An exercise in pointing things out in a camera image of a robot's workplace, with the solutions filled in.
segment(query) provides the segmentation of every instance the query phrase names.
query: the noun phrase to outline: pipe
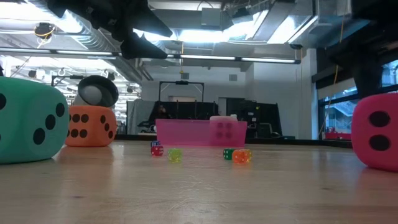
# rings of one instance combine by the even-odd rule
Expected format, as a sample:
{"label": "pipe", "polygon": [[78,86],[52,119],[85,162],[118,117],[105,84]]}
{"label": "pipe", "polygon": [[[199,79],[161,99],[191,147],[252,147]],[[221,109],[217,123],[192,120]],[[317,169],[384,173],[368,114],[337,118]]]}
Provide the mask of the pipe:
{"label": "pipe", "polygon": [[[56,25],[63,31],[67,32],[69,24],[78,24],[81,28],[80,33],[87,36],[72,37],[82,46],[86,47],[90,51],[98,52],[115,52],[117,48],[103,35],[102,32],[93,29],[91,24],[80,19],[80,17],[72,12],[66,12],[62,18],[58,18],[52,11],[47,7],[46,0],[27,0],[28,4],[32,4],[39,8],[41,11],[50,14]],[[116,60],[107,60],[108,63],[113,64],[117,68],[121,68],[120,74],[123,75],[128,81],[140,83],[142,75],[138,69],[131,65],[126,59],[118,57]]]}

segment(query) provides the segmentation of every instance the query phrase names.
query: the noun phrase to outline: small die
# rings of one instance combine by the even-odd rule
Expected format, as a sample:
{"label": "small die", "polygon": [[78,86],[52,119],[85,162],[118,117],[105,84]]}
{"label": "small die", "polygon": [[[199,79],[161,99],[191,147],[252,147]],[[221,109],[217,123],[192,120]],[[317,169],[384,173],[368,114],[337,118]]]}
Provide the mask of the small die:
{"label": "small die", "polygon": [[167,151],[167,158],[172,162],[180,162],[182,160],[181,149],[169,149]]}
{"label": "small die", "polygon": [[232,160],[238,164],[245,164],[248,162],[248,154],[242,150],[235,150],[232,153]]}
{"label": "small die", "polygon": [[232,160],[232,153],[235,151],[235,149],[224,149],[224,159],[226,160]]}
{"label": "small die", "polygon": [[250,149],[241,149],[240,151],[243,151],[246,154],[246,157],[248,158],[248,162],[251,161],[251,158],[253,157],[253,154]]}
{"label": "small die", "polygon": [[163,146],[152,146],[150,149],[150,153],[153,156],[161,156],[163,155]]}
{"label": "small die", "polygon": [[152,142],[150,142],[150,146],[151,147],[154,147],[154,146],[160,146],[161,144],[160,144],[160,141],[152,141]]}

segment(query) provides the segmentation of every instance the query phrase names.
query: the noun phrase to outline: table surface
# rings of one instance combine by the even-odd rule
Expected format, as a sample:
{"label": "table surface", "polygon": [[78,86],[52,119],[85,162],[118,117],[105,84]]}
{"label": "table surface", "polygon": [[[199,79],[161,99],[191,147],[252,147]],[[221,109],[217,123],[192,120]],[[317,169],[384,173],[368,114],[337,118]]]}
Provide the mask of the table surface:
{"label": "table surface", "polygon": [[151,157],[150,142],[64,147],[54,160],[0,166],[0,223],[398,223],[398,174],[352,150],[248,145]]}

